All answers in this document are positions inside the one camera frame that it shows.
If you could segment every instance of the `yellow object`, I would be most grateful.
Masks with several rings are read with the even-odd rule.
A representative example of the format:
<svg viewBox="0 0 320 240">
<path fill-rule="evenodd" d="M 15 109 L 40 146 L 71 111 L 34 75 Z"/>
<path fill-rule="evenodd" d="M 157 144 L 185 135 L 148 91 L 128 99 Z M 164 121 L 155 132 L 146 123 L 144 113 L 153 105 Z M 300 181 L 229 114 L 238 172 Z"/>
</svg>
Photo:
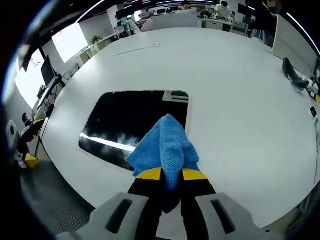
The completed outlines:
<svg viewBox="0 0 320 240">
<path fill-rule="evenodd" d="M 192 170 L 189 168 L 183 168 L 183 179 L 184 180 L 201 180 L 201 179 L 208 179 L 206 175 L 204 175 L 200 171 Z"/>
<path fill-rule="evenodd" d="M 35 156 L 32 156 L 31 154 L 27 153 L 24 159 L 25 164 L 27 165 L 27 167 L 33 169 L 35 166 L 37 166 L 38 164 L 38 158 L 36 158 Z"/>
<path fill-rule="evenodd" d="M 147 171 L 140 173 L 136 178 L 137 179 L 146 179 L 146 180 L 160 180 L 161 167 L 153 168 Z"/>
</svg>

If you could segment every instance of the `blue microfiber cloth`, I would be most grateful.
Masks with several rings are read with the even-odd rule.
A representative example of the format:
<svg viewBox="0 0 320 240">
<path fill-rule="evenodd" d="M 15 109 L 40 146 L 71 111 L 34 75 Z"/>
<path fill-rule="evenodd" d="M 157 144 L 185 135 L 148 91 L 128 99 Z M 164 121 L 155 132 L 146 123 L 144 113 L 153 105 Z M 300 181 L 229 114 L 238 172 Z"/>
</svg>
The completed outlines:
<svg viewBox="0 0 320 240">
<path fill-rule="evenodd" d="M 162 167 L 165 186 L 174 191 L 182 168 L 199 171 L 199 156 L 181 124 L 170 114 L 162 117 L 126 158 L 133 175 Z"/>
</svg>

